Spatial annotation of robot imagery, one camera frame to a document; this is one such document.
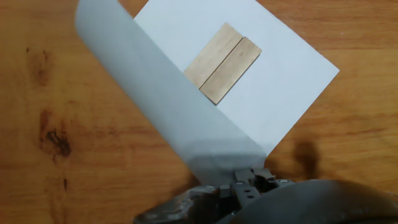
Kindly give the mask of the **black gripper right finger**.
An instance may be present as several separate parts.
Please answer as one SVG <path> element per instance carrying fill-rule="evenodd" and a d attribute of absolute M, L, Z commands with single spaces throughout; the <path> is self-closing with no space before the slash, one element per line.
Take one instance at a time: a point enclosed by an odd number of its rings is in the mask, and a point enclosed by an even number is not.
<path fill-rule="evenodd" d="M 291 180 L 277 179 L 275 175 L 271 174 L 269 169 L 252 169 L 252 173 L 255 176 L 252 184 L 259 193 L 266 193 L 293 184 Z"/>

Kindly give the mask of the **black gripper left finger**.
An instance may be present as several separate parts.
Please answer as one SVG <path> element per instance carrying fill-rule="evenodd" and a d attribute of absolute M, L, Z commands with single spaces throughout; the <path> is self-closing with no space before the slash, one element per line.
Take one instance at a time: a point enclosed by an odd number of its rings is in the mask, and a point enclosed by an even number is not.
<path fill-rule="evenodd" d="M 230 184 L 200 185 L 133 218 L 134 224 L 228 223 L 261 195 L 253 169 L 234 172 Z"/>

